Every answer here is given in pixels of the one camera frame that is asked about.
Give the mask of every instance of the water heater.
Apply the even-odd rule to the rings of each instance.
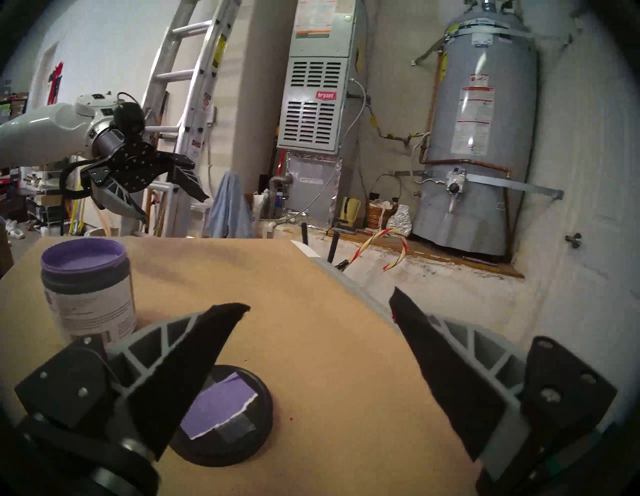
[[[492,10],[468,12],[446,32],[428,162],[448,163],[426,169],[449,181],[464,171],[489,184],[466,181],[464,193],[452,199],[447,188],[425,182],[413,233],[466,252],[505,255],[522,192],[495,186],[490,178],[526,178],[536,113],[536,49],[515,15]]]

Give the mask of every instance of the wooden board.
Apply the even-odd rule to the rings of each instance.
[[[327,231],[328,236],[333,236],[333,229]],[[362,232],[355,232],[353,234],[340,232],[340,239],[348,239],[349,241],[355,241],[356,243],[364,243],[369,239],[370,234],[364,234]],[[402,242],[396,237],[379,237],[375,239],[371,244],[387,248],[393,252],[402,251]],[[413,255],[415,257],[422,257],[423,259],[435,260],[437,262],[452,262],[455,265],[466,265],[472,269],[479,269],[493,274],[502,274],[509,277],[515,277],[517,279],[524,279],[523,274],[519,273],[510,264],[487,264],[482,263],[481,260],[474,259],[473,254],[464,255],[460,250],[453,250],[452,248],[442,248],[437,246],[431,241],[408,239],[407,255]]]
[[[469,495],[472,464],[397,329],[290,241],[121,238],[140,326],[239,301],[251,310],[219,364],[251,370],[274,400],[248,461],[192,465],[167,448],[161,495]],[[0,280],[0,398],[63,347],[40,281],[43,238]]]

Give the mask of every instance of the ladder rung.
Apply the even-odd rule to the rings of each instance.
[[[181,38],[188,38],[189,36],[201,35],[206,33],[207,29],[211,25],[210,20],[204,22],[196,22],[196,24],[190,24],[188,26],[182,26],[181,28],[175,28],[173,34]]]
[[[164,74],[156,75],[156,80],[166,81],[171,83],[173,81],[187,81],[193,76],[193,69],[177,70],[175,72],[165,72]]]
[[[178,132],[180,128],[176,125],[148,125],[145,127],[147,132]]]

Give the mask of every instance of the purple lid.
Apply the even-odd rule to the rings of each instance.
[[[100,237],[71,239],[47,248],[40,258],[46,272],[85,274],[117,267],[127,258],[122,243]]]

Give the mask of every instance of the shoe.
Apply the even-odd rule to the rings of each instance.
[[[7,234],[16,239],[24,239],[24,233],[22,232],[22,230],[17,228],[17,224],[18,223],[15,220],[10,220],[9,222],[7,222],[5,225]]]

